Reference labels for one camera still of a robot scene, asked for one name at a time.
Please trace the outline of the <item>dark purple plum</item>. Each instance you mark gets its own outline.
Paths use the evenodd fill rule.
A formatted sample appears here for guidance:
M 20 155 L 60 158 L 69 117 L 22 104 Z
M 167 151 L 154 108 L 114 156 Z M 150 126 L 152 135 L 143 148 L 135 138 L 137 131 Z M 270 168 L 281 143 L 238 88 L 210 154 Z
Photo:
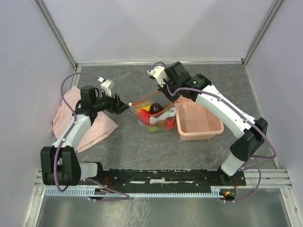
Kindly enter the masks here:
M 151 114 L 157 114 L 163 110 L 163 107 L 159 103 L 153 103 L 150 105 L 149 112 Z

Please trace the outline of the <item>clear zip top bag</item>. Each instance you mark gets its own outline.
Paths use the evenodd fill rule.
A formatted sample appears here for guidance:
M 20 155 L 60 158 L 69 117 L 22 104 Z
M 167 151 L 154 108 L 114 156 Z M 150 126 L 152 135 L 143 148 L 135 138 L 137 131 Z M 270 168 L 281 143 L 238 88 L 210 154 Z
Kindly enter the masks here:
M 176 120 L 177 101 L 175 101 L 175 102 L 169 101 L 160 91 L 158 91 L 136 103 L 130 103 L 129 107 L 130 107 L 130 110 L 135 115 L 135 117 L 137 117 L 136 113 L 139 110 L 142 110 L 142 107 L 150 106 L 153 103 L 159 103 L 163 107 L 163 110 L 156 114 L 150 113 L 150 116 L 151 116 L 150 122 L 152 123 L 151 126 L 157 126 L 159 128 L 159 131 L 166 131 L 165 130 L 166 120 L 168 118 L 175 118 L 175 120 Z M 148 125 L 144 125 L 139 119 L 138 119 L 138 121 L 141 125 L 143 125 L 145 127 L 148 126 Z

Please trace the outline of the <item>yellow lemon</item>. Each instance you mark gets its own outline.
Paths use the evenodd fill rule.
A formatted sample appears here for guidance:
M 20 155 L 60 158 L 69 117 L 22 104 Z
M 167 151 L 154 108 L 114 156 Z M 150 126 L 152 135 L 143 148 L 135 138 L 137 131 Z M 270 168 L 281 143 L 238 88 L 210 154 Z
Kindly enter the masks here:
M 142 107 L 142 109 L 143 109 L 143 110 L 145 110 L 145 111 L 148 111 L 148 112 L 149 112 L 149 110 L 150 110 L 150 106 L 145 106 L 145 107 Z

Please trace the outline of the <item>red apple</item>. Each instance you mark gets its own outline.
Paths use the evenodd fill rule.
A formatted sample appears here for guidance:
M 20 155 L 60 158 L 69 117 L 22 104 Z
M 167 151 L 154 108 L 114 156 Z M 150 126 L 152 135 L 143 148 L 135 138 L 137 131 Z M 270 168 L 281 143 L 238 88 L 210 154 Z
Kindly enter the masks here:
M 176 120 L 175 118 L 168 118 L 166 120 L 165 130 L 171 130 L 176 127 Z

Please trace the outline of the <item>pink plastic bin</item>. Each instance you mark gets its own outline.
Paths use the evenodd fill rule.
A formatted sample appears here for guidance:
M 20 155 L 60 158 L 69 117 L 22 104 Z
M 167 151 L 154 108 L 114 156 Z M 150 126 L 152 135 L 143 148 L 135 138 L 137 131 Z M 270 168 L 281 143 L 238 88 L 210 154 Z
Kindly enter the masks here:
M 182 96 L 177 102 L 176 122 L 181 141 L 210 140 L 223 133 L 223 122 L 208 109 Z

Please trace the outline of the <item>small red fruit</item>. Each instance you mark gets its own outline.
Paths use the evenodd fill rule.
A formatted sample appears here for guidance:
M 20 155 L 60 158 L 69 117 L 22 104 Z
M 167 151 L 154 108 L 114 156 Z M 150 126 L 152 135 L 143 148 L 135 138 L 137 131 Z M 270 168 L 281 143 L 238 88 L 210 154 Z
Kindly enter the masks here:
M 148 125 L 151 126 L 152 123 L 150 122 L 150 113 L 148 111 L 146 111 L 145 109 L 139 110 L 136 113 L 138 119 L 144 124 L 144 125 Z

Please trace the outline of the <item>green apple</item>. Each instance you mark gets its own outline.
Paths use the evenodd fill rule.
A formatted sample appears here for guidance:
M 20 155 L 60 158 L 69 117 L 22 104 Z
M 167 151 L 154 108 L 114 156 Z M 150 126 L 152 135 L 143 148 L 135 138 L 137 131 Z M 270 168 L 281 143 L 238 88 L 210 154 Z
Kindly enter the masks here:
M 157 126 L 147 126 L 146 127 L 149 132 L 158 132 L 159 128 Z

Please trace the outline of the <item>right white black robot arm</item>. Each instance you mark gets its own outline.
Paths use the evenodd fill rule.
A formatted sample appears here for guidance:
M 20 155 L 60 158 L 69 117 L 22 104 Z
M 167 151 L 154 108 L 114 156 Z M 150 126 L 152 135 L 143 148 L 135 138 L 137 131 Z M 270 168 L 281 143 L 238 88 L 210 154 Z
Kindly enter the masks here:
M 148 75 L 157 81 L 158 90 L 171 102 L 176 101 L 179 96 L 194 101 L 218 117 L 237 138 L 230 147 L 228 157 L 218 168 L 217 179 L 221 184 L 230 184 L 235 173 L 268 140 L 268 123 L 265 119 L 257 120 L 244 113 L 225 98 L 205 76 L 191 76 L 181 62 L 175 62 L 168 67 L 155 66 L 148 71 Z

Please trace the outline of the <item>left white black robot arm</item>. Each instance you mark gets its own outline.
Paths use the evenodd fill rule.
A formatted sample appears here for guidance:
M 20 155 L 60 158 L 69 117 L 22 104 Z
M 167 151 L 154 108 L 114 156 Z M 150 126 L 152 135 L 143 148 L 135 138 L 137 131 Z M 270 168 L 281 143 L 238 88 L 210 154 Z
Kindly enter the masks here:
M 100 162 L 80 163 L 80 153 L 106 138 L 117 124 L 104 112 L 121 114 L 129 109 L 118 94 L 107 96 L 94 86 L 73 86 L 63 95 L 53 120 L 56 142 L 40 152 L 42 180 L 45 185 L 76 186 L 89 178 L 101 184 L 105 173 Z

